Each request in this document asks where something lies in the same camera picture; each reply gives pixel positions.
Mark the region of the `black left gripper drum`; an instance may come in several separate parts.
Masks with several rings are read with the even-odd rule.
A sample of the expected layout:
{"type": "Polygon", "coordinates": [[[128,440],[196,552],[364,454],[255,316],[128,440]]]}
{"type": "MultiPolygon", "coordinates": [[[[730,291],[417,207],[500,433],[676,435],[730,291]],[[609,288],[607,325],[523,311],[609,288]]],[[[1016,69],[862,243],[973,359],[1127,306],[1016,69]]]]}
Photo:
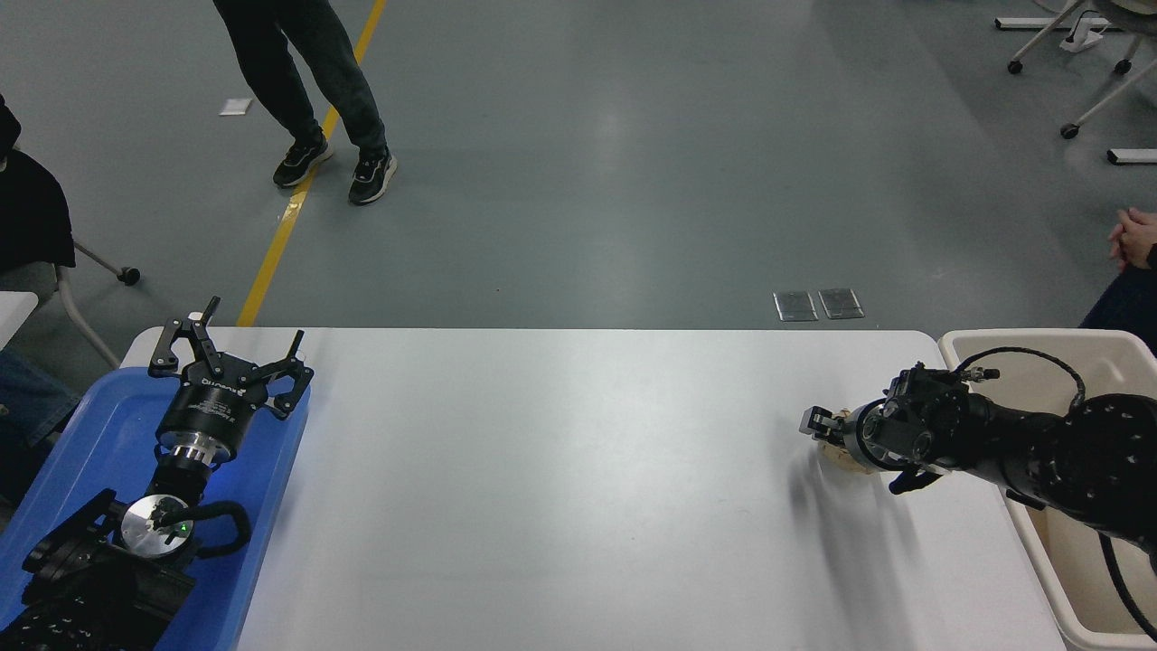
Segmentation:
{"type": "Polygon", "coordinates": [[[256,365],[248,360],[222,357],[215,378],[207,360],[190,363],[180,373],[180,387],[162,417],[156,439],[163,447],[178,447],[197,436],[216,441],[223,450],[237,450],[244,441],[257,408],[268,399],[265,384],[239,386],[256,365]]]}

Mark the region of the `person's hand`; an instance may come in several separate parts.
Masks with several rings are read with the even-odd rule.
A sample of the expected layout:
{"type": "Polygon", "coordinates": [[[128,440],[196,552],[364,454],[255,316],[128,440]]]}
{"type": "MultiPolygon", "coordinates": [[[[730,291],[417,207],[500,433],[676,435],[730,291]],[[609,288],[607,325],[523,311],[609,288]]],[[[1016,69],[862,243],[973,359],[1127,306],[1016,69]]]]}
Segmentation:
{"type": "Polygon", "coordinates": [[[1108,235],[1110,256],[1120,271],[1154,271],[1156,213],[1138,209],[1117,210],[1117,225],[1108,235]]]}

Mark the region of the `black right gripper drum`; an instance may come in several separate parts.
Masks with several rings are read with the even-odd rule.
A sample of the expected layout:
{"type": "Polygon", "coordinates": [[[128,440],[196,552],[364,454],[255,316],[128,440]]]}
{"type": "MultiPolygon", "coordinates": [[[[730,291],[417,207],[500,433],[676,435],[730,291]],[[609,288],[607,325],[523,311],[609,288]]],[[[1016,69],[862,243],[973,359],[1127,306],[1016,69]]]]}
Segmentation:
{"type": "Polygon", "coordinates": [[[860,469],[870,469],[870,460],[861,447],[860,441],[860,416],[865,409],[865,405],[854,410],[842,410],[842,444],[852,461],[856,463],[860,469]]]}

